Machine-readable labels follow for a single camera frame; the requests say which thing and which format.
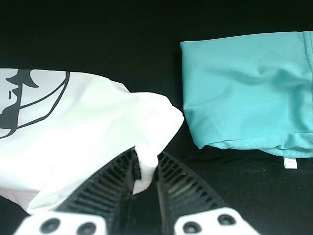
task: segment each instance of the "white fabric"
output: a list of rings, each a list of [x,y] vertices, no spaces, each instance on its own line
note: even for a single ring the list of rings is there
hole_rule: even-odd
[[[1,196],[30,214],[52,210],[135,145],[142,180],[134,193],[149,186],[157,155],[183,122],[168,98],[130,93],[121,83],[87,73],[32,70],[35,85],[20,84],[25,74],[0,69],[0,117],[13,104],[20,107],[15,131],[0,119]],[[8,79],[14,76],[17,82]]]

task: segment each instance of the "black surface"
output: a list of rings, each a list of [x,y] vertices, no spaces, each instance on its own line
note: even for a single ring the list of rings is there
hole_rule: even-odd
[[[0,20],[0,67],[99,74],[132,92],[166,95],[180,110],[179,42],[313,29],[312,6],[300,1],[15,5],[3,7]],[[186,123],[166,151],[188,163],[263,234],[312,234],[309,159],[299,160],[298,170],[285,170],[281,158],[260,151],[198,150]],[[156,193],[152,187],[136,197],[133,234],[160,233]],[[1,234],[12,234],[23,216],[16,205],[0,200]]]

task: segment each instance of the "black graphic print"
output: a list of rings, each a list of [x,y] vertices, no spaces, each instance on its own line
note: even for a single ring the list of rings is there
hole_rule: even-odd
[[[14,104],[10,104],[8,107],[5,107],[2,111],[2,113],[0,112],[0,129],[5,129],[8,130],[7,133],[5,135],[0,135],[0,139],[6,138],[12,134],[14,134],[16,132],[16,130],[35,124],[39,121],[42,121],[44,119],[46,119],[55,109],[55,107],[57,106],[57,104],[59,103],[66,87],[69,81],[69,72],[66,72],[66,77],[64,79],[64,81],[55,89],[53,90],[51,93],[49,93],[48,95],[41,97],[40,99],[29,103],[27,105],[23,105],[21,106],[21,99],[23,94],[23,85],[24,86],[28,86],[30,88],[34,88],[34,89],[40,89],[41,87],[38,86],[33,79],[31,78],[31,74],[30,74],[31,70],[18,70],[17,74],[13,77],[7,78],[6,82],[9,82],[11,85],[14,84],[14,89],[8,92],[8,99],[11,99],[12,96],[14,96],[16,98],[16,102]],[[58,95],[58,97],[56,98],[56,100],[54,101],[52,107],[50,108],[49,112],[42,116],[42,117],[37,117],[34,120],[29,121],[28,123],[25,123],[21,126],[18,125],[18,121],[19,121],[19,113],[22,109],[25,109],[31,105],[35,105],[47,98],[49,98],[50,96],[52,96],[53,94],[55,94],[57,91],[61,90],[60,94]]]

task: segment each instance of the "folded shirt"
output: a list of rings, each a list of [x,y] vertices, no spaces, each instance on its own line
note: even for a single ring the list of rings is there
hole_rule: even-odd
[[[313,157],[313,32],[182,42],[194,143]]]
[[[168,98],[101,76],[0,69],[0,195],[28,213],[53,210],[133,146],[139,193],[182,122]]]

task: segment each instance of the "white label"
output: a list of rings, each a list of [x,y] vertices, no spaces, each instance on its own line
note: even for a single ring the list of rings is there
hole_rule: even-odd
[[[298,169],[296,158],[284,158],[285,169]]]

